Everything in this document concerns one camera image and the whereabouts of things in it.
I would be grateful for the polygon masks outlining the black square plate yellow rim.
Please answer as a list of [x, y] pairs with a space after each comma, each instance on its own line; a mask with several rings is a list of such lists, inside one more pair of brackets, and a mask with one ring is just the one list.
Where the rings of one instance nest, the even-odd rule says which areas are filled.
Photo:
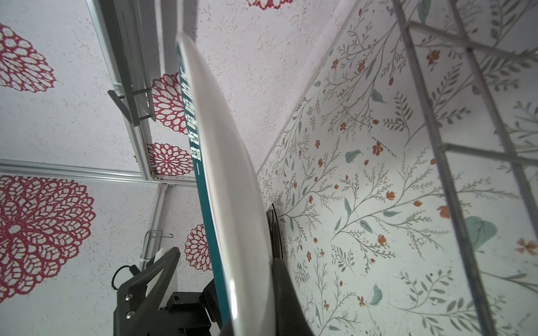
[[266, 215], [268, 219], [273, 257], [275, 259], [283, 259], [282, 236], [274, 204], [271, 204]]

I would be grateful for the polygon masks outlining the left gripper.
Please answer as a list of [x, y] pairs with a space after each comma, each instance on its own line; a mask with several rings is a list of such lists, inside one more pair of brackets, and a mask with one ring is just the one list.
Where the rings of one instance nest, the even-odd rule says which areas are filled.
[[180, 251], [174, 247], [122, 284], [113, 313], [114, 335], [211, 335], [223, 327], [215, 281], [201, 292], [173, 292], [161, 302], [175, 275]]

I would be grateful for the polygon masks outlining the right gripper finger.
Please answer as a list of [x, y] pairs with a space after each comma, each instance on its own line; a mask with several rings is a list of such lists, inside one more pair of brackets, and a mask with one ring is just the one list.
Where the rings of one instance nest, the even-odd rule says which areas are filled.
[[313, 336], [283, 259], [273, 260], [272, 276], [276, 335]]

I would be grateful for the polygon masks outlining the grey wall shelf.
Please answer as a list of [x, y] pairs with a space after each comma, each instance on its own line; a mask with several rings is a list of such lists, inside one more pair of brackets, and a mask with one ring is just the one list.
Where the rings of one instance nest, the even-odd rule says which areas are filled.
[[[140, 126], [141, 121], [146, 119], [156, 121], [153, 99], [151, 97], [151, 88], [144, 88], [134, 92], [130, 91], [125, 95], [117, 95], [116, 91], [108, 90], [107, 94], [131, 126]], [[147, 112], [145, 115], [141, 115], [138, 111], [139, 105], [137, 103], [137, 97], [140, 95], [143, 96], [145, 104], [147, 105]]]

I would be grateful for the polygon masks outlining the round plate red rim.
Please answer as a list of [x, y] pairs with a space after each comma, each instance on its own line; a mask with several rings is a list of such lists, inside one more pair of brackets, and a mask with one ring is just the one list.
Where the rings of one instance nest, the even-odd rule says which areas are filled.
[[176, 37], [191, 156], [224, 324], [274, 335], [272, 252], [254, 168], [215, 75], [194, 41]]

